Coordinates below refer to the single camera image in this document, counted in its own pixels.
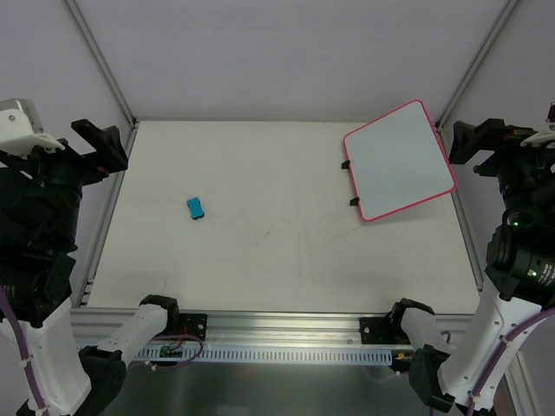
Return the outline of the pink framed whiteboard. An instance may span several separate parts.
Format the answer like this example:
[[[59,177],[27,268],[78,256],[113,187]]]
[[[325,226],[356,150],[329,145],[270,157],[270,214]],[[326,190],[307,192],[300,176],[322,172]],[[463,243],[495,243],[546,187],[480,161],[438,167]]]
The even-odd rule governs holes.
[[[457,182],[421,100],[406,104],[343,137],[363,221],[374,222],[454,191]]]

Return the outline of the blue whiteboard eraser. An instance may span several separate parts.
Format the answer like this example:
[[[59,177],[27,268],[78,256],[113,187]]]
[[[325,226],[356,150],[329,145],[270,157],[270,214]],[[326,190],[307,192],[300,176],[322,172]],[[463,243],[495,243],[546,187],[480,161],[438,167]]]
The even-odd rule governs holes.
[[[190,212],[192,220],[199,220],[205,216],[205,211],[198,197],[189,198],[186,201],[186,206]]]

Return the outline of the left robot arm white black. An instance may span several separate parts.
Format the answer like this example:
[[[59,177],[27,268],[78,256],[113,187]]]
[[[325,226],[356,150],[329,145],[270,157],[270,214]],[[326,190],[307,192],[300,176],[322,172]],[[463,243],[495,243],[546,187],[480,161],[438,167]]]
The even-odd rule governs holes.
[[[1,330],[18,347],[29,386],[22,415],[102,413],[140,349],[180,331],[177,301],[150,295],[105,341],[76,346],[69,278],[82,190],[127,170],[128,158],[117,127],[71,126],[90,153],[32,128],[2,135]]]

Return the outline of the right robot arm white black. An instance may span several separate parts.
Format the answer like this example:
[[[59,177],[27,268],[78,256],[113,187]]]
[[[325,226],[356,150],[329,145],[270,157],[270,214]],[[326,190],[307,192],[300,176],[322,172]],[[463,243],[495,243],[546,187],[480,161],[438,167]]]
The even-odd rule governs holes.
[[[388,315],[388,335],[409,342],[410,386],[421,402],[448,412],[488,415],[497,387],[529,334],[554,313],[554,135],[488,119],[454,124],[449,160],[499,183],[505,210],[486,248],[478,307],[463,338],[450,346],[434,311],[402,299]]]

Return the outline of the left aluminium corner post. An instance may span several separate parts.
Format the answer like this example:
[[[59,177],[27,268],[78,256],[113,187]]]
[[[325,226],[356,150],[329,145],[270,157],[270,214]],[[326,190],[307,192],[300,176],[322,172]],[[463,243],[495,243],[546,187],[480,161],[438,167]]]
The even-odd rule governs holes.
[[[95,33],[92,30],[82,7],[76,0],[62,0],[62,4],[69,15],[69,19],[75,25],[85,48],[93,59],[98,72],[100,73],[109,93],[112,95],[112,98],[114,99],[124,120],[131,128],[134,128],[137,122],[134,111],[128,104],[119,82],[116,80],[114,72],[110,68],[108,60],[101,50],[101,46],[96,39]]]

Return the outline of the aluminium corner post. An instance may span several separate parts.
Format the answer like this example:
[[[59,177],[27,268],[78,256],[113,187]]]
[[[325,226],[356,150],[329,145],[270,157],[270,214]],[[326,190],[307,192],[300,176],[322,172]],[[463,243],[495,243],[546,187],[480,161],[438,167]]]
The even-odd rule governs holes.
[[[520,6],[520,0],[507,0],[503,3],[497,16],[493,19],[493,22],[485,34],[484,38],[481,40],[479,47],[473,54],[472,59],[468,63],[462,77],[457,83],[454,91],[449,96],[447,104],[441,111],[440,116],[435,122],[435,128],[438,133],[441,133],[448,123],[450,117],[454,114],[455,110],[460,106],[463,98],[465,97],[469,88],[473,85],[473,81],[476,75],[480,72],[480,69],[484,65],[487,57],[493,50],[497,41],[504,32],[507,24],[513,18],[516,10]]]
[[[101,50],[101,46],[96,39],[95,33],[92,30],[82,7],[76,0],[62,0],[62,4],[69,15],[69,19],[75,25],[85,48],[93,59],[98,72],[100,73],[109,93],[112,95],[112,98],[114,99],[124,120],[131,128],[134,128],[137,122],[134,111],[128,104],[119,82],[116,80],[114,72],[110,68],[108,60]]]

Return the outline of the right aluminium corner post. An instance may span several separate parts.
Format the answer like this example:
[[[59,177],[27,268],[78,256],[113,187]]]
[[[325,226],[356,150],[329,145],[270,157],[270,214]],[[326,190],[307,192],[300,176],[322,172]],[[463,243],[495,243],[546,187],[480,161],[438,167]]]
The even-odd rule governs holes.
[[[438,133],[441,133],[448,123],[450,117],[454,114],[455,110],[460,106],[463,98],[465,97],[469,88],[473,85],[473,81],[476,75],[480,72],[480,69],[484,65],[487,57],[493,50],[497,41],[504,32],[507,24],[513,18],[516,10],[520,6],[520,0],[507,0],[503,3],[497,16],[493,19],[493,22],[485,34],[484,38],[481,40],[479,47],[473,54],[472,59],[468,63],[462,77],[457,83],[454,91],[449,96],[447,104],[441,111],[440,116],[435,122],[435,128]]]

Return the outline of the aluminium mounting rail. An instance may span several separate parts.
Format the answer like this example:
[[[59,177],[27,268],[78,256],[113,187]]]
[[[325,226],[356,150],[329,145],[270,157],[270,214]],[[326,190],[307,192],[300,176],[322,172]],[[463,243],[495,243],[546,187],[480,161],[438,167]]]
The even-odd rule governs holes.
[[[134,314],[133,309],[71,310],[78,340],[102,341]],[[207,311],[205,346],[277,348],[378,348],[362,344],[360,314]]]

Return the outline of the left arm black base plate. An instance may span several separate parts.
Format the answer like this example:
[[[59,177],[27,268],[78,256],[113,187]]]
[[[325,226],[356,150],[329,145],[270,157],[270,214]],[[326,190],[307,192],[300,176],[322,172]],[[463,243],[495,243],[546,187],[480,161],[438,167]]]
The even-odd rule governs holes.
[[[179,314],[178,334],[192,335],[201,341],[206,340],[207,314],[182,313]]]

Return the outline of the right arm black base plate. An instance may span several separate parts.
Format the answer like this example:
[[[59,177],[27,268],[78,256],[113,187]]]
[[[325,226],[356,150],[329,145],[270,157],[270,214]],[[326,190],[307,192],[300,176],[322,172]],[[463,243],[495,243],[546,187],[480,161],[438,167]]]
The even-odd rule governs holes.
[[[363,345],[409,345],[401,324],[389,316],[361,317],[359,332]]]

